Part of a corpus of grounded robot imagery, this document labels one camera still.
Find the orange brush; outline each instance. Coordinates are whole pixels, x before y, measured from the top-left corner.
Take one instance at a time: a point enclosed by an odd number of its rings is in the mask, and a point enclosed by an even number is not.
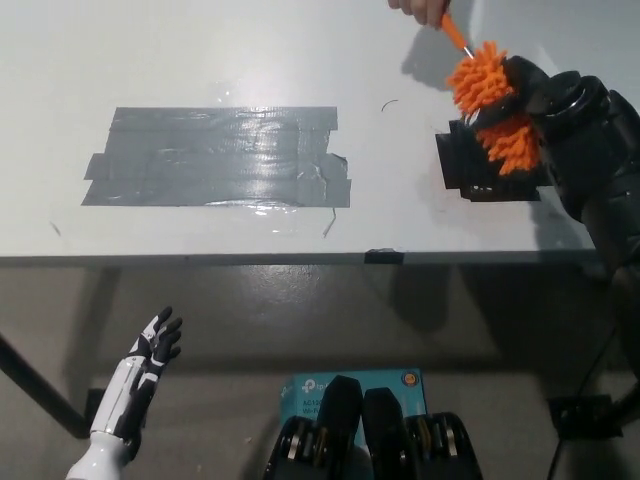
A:
[[[447,83],[453,88],[453,99],[462,114],[471,118],[482,108],[493,105],[513,93],[504,71],[506,52],[498,52],[495,43],[485,43],[473,52],[449,14],[442,19],[442,29],[453,44],[464,51],[464,58]],[[531,171],[539,161],[538,143],[530,120],[519,114],[476,134],[488,151],[489,161],[503,161],[500,175],[514,171]]]

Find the metal bracket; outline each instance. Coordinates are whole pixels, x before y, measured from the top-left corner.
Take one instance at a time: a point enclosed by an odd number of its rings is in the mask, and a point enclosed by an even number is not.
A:
[[[553,426],[562,440],[607,440],[622,437],[616,425],[599,421],[611,409],[610,395],[561,397],[547,400]]]

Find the orange bristles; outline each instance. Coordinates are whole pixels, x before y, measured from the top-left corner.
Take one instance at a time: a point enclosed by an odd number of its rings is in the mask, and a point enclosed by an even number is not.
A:
[[[502,66],[506,52],[498,53],[496,44],[485,43],[474,58],[463,59],[447,83],[453,87],[454,101],[463,115],[471,117],[513,93]],[[477,138],[488,151],[489,161],[503,161],[500,175],[516,170],[530,171],[538,165],[538,144],[530,120],[518,115],[501,124],[481,130]]]

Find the table leg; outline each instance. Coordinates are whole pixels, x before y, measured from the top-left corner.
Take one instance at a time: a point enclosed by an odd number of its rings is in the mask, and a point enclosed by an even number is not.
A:
[[[83,415],[0,335],[0,370],[75,438],[89,438]]]

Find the human hand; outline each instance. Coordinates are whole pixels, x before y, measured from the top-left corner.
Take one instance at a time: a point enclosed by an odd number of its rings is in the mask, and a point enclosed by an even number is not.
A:
[[[442,16],[451,0],[388,0],[394,10],[402,9],[405,15],[413,15],[420,25],[440,28]]]

